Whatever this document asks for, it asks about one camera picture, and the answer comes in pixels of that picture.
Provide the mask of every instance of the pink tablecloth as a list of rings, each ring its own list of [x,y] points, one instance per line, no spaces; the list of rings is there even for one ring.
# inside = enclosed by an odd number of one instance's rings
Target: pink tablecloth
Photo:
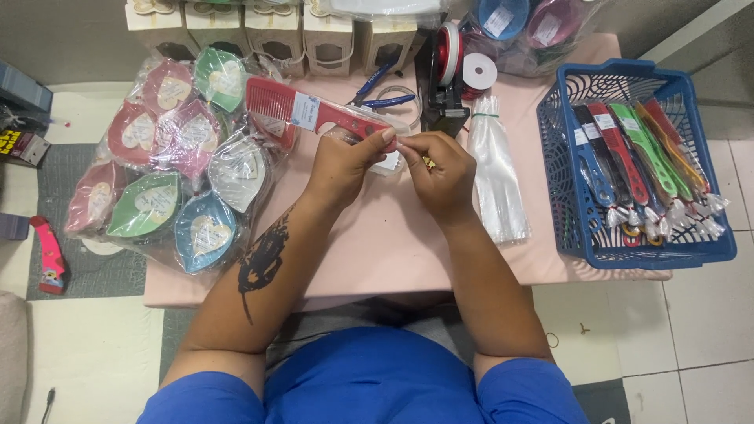
[[[570,62],[602,63],[620,57],[614,35],[594,34],[573,53]],[[415,89],[413,68],[404,78],[391,76],[382,86],[402,84]],[[307,77],[294,85],[329,100],[346,103],[366,77]],[[559,255],[553,236],[547,181],[537,125],[536,107],[554,82],[548,78],[518,78],[500,74],[492,92],[501,99],[500,120],[507,128],[511,155],[523,203],[532,225],[532,238],[506,248],[503,256],[521,284],[628,279],[667,280],[670,271],[597,270],[583,260]],[[406,113],[407,119],[413,111]],[[461,131],[459,141],[465,144]],[[301,194],[311,172],[318,137],[303,131],[288,169],[271,193],[259,219],[259,234]],[[354,204],[346,209],[330,235],[329,249],[309,289],[304,309],[322,309],[380,294],[450,289],[448,247],[432,217],[420,205],[407,170],[384,178],[370,174]],[[144,304],[187,307],[202,302],[209,287],[186,275],[149,261]]]

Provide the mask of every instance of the black cable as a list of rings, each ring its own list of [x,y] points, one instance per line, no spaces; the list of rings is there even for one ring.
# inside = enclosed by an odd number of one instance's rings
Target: black cable
[[[44,415],[42,416],[42,423],[45,424],[47,422],[48,415],[50,414],[50,407],[52,407],[52,401],[55,400],[55,388],[53,387],[48,392],[48,404],[44,408]]]

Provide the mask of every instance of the fingernail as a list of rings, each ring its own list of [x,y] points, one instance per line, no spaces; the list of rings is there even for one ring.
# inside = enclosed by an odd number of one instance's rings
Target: fingernail
[[[382,131],[382,139],[385,141],[385,144],[391,142],[393,137],[395,137],[395,128],[390,127],[387,130]]]

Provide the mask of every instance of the blue pliers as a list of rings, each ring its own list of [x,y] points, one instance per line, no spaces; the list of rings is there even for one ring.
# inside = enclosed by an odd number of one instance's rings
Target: blue pliers
[[[353,100],[346,103],[347,105],[354,105],[356,107],[366,106],[371,109],[377,109],[377,108],[383,108],[383,107],[389,107],[389,106],[396,106],[403,104],[405,102],[410,102],[411,100],[414,100],[416,98],[415,95],[409,94],[406,96],[400,96],[400,97],[393,97],[392,99],[383,99],[383,100],[364,100],[364,97],[366,97],[367,94],[369,94],[370,91],[379,83],[379,80],[382,79],[383,76],[397,63],[396,60],[391,61],[389,63],[386,63],[382,68],[377,69],[377,72],[373,73],[372,76],[369,77],[369,79],[366,80],[364,83],[364,86],[356,92],[356,97],[354,97]]]

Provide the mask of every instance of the blue plastic basket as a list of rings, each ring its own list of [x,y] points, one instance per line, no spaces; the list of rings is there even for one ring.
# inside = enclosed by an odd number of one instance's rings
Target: blue plastic basket
[[[726,228],[719,238],[703,237],[690,228],[675,231],[661,246],[642,242],[628,247],[619,227],[603,226],[598,232],[590,229],[587,205],[593,207],[593,203],[584,195],[588,189],[581,177],[576,152],[573,135],[576,124],[568,118],[571,107],[596,100],[633,105],[652,96],[660,102],[686,147],[698,158],[712,192],[720,193],[702,131],[694,85],[687,74],[656,69],[653,62],[645,60],[610,59],[602,65],[567,63],[558,69],[555,85],[537,108],[558,251],[584,258],[598,269],[694,268],[731,260],[736,256],[736,242],[724,214],[716,217],[717,223]],[[604,220],[604,211],[599,213]]]

